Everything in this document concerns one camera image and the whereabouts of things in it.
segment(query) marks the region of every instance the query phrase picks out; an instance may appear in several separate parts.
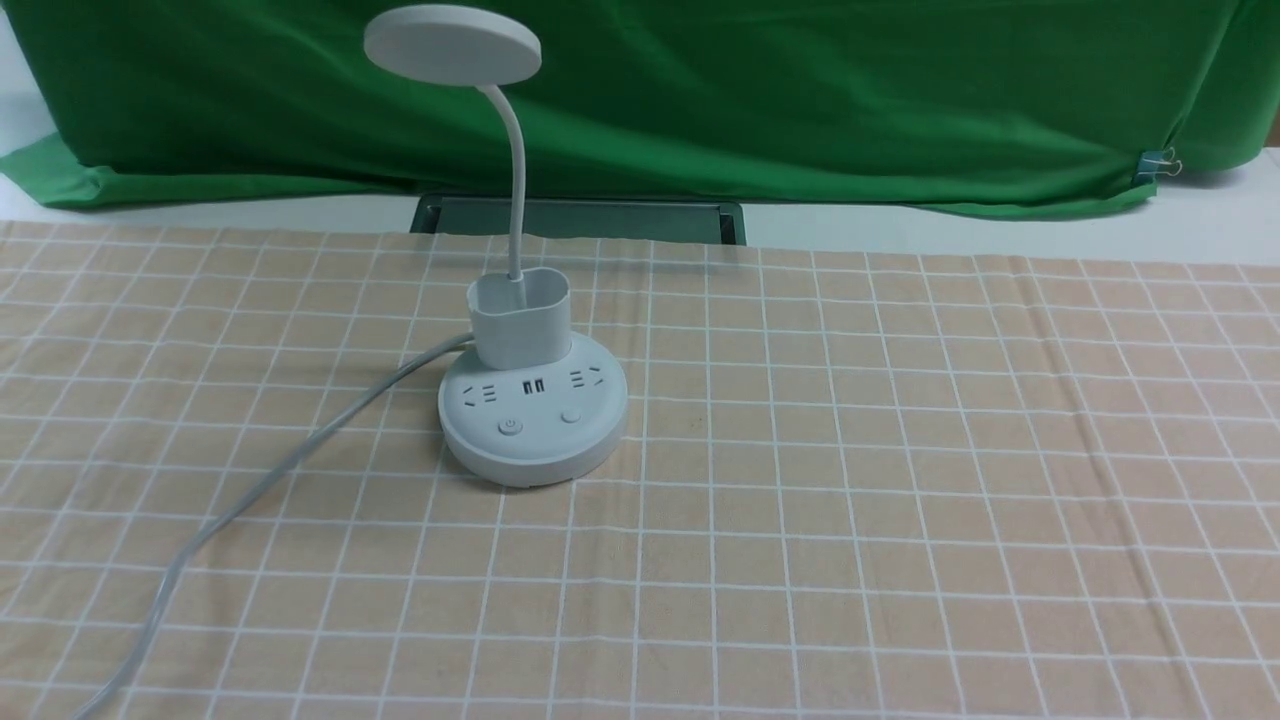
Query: round base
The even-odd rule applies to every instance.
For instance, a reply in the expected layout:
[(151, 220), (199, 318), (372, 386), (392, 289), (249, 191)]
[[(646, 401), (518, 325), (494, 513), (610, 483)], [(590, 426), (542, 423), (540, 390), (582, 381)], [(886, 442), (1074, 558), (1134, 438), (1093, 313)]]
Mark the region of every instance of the round base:
[(622, 438), (627, 378), (600, 343), (573, 333), (568, 355), (521, 370), (494, 370), (467, 350), (440, 383), (449, 451), (498, 484), (538, 487), (600, 466)]

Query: white desk lamp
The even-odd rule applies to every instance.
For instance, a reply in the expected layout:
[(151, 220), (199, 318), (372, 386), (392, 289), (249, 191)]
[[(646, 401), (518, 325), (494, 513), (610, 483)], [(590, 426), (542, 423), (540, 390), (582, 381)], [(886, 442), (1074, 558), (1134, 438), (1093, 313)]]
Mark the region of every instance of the white desk lamp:
[(412, 5), (369, 23), (365, 54), (410, 79), (476, 87), (502, 115), (511, 141), (508, 266), (467, 288), (475, 347), (449, 366), (439, 392), (449, 450), (468, 470), (504, 486), (585, 475), (622, 437), (627, 382), (604, 346), (571, 331), (568, 278), (552, 268), (520, 266), (525, 142), (498, 86), (538, 72), (538, 36), (486, 10)]

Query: green cloth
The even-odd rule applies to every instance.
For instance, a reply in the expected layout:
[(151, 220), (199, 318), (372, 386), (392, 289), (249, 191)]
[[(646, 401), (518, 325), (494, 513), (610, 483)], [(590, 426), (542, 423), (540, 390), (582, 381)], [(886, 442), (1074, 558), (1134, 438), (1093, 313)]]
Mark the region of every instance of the green cloth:
[[(408, 0), (5, 0), (60, 136), (0, 160), (59, 208), (509, 188), (497, 114), (364, 58)], [(535, 196), (1123, 210), (1138, 158), (1254, 156), (1275, 0), (483, 0), (545, 61), (508, 90)]]

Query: binder clip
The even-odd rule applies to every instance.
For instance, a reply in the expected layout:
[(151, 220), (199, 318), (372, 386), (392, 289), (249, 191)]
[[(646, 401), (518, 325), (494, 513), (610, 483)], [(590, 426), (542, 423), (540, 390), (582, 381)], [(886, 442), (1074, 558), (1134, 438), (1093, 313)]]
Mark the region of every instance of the binder clip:
[(1172, 147), (1148, 150), (1138, 159), (1138, 170), (1133, 174), (1133, 186), (1156, 182), (1156, 176), (1178, 177), (1183, 172), (1183, 161)]

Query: cable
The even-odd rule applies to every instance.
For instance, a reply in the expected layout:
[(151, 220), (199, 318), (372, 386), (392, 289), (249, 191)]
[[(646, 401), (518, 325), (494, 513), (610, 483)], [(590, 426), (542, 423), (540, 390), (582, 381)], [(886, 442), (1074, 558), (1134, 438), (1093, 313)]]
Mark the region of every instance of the cable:
[(282, 460), (280, 464), (273, 468), (266, 475), (262, 475), (262, 479), (259, 480), (256, 486), (250, 488), (250, 491), (246, 492), (244, 496), (236, 502), (236, 505), (228, 509), (227, 512), (223, 512), (211, 523), (201, 528), (201, 530), (196, 533), (196, 537), (191, 538), (191, 541), (188, 541), (187, 544), (178, 551), (178, 555), (165, 570), (164, 577), (160, 578), (160, 588), (156, 589), (156, 597), (151, 602), (151, 610), (147, 612), (147, 618), (142, 623), (142, 629), (138, 630), (138, 638), (134, 641), (129, 655), (123, 662), (120, 662), (120, 666), (111, 675), (111, 679), (102, 685), (102, 689), (97, 691), (97, 694), (86, 702), (84, 706), (76, 712), (72, 720), (91, 720), (101, 712), (108, 703), (111, 702), (115, 693), (120, 692), (120, 689), (129, 683), (133, 678), (133, 673), (137, 671), (138, 666), (142, 665), (142, 660), (146, 659), (147, 651), (151, 650), (151, 642), (155, 639), (156, 632), (160, 629), (160, 621), (164, 619), (164, 614), (169, 609), (169, 600), (173, 597), (173, 591), (178, 587), (178, 579), (182, 577), (183, 568), (187, 566), (187, 562), (191, 562), (191, 559), (200, 552), (200, 548), (204, 547), (205, 543), (218, 533), (218, 530), (225, 528), (236, 518), (239, 518), (241, 514), (257, 502), (260, 497), (266, 495), (266, 492), (271, 489), (275, 483), (280, 480), (280, 478), (301, 465), (303, 460), (310, 457), (312, 452), (319, 450), (321, 445), (324, 445), (347, 423), (349, 423), (357, 413), (367, 407), (372, 401), (378, 400), (384, 392), (390, 389), (392, 386), (413, 374), (413, 372), (422, 365), (439, 359), (447, 352), (462, 347), (467, 342), (471, 342), (471, 340), (474, 340), (471, 333), (452, 337), (401, 365), (393, 374), (365, 391), (365, 395), (360, 396), (360, 398), (338, 414), (338, 416), (330, 420), (328, 425), (311, 433), (311, 436), (302, 441), (302, 445), (291, 452), (288, 457)]

